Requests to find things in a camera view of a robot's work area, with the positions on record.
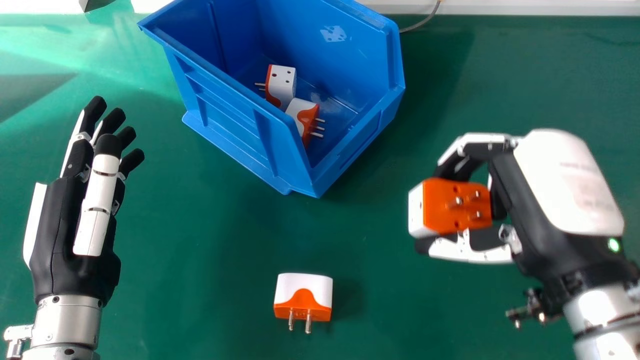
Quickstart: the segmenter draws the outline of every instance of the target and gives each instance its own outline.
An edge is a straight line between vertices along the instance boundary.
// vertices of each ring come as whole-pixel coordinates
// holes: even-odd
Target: plug inside bin
[[[282,170],[275,176],[290,190],[307,187],[300,192],[312,196],[323,193],[390,122],[404,92],[397,26],[352,0],[178,0],[140,26],[168,48],[188,112],[199,112],[202,126],[215,124],[232,142],[264,149],[266,166]],[[324,138],[307,149],[279,149],[260,129],[260,121],[276,118],[298,135],[293,119],[255,86],[265,82],[270,64],[295,67],[296,97],[320,106]],[[178,76],[175,67],[187,76]],[[254,116],[256,108],[260,116]],[[306,178],[274,164],[270,151],[298,152]],[[262,155],[252,157],[261,161]],[[298,185],[285,177],[298,178]]]

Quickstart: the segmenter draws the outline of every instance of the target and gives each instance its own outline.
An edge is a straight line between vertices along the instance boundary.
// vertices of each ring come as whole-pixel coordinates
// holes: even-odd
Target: cable
[[[429,20],[431,20],[433,18],[434,15],[436,15],[436,12],[438,11],[438,8],[440,7],[440,3],[442,2],[442,0],[438,0],[438,2],[436,3],[436,6],[433,8],[433,10],[431,11],[431,13],[429,14],[429,16],[427,16],[425,19],[423,19],[422,21],[418,22],[417,24],[408,26],[407,28],[402,28],[400,29],[400,34],[401,33],[406,33],[409,32],[411,30],[415,30],[423,25],[425,25],[427,22],[429,22]]]

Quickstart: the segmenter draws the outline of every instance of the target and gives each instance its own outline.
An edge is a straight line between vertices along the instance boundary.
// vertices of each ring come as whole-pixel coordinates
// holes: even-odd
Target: green table surface
[[[57,176],[78,111],[119,106],[147,160],[127,182],[104,359],[570,359],[564,321],[518,332],[534,284],[513,266],[419,256],[406,194],[467,131],[583,137],[640,245],[640,20],[436,17],[402,36],[395,121],[320,200],[282,196],[182,124],[163,50],[125,1],[0,16],[0,325],[33,321],[22,237],[33,183]],[[403,24],[415,18],[398,19]],[[334,278],[333,320],[273,316],[276,277]]]

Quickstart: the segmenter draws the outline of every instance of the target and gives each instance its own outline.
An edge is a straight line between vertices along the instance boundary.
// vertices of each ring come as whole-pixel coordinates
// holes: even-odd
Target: white wall
[[[358,0],[380,13],[429,13],[436,0]],[[640,15],[640,0],[445,0],[439,14]]]

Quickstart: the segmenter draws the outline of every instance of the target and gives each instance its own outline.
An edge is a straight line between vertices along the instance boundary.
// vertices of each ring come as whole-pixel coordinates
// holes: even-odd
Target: silver metal cylinder
[[[57,295],[38,303],[31,348],[59,343],[98,347],[102,306],[98,299]]]
[[[640,360],[640,304],[622,284],[594,288],[563,308],[578,360]]]
[[[100,360],[100,355],[84,347],[68,344],[43,345],[24,352],[22,360]]]

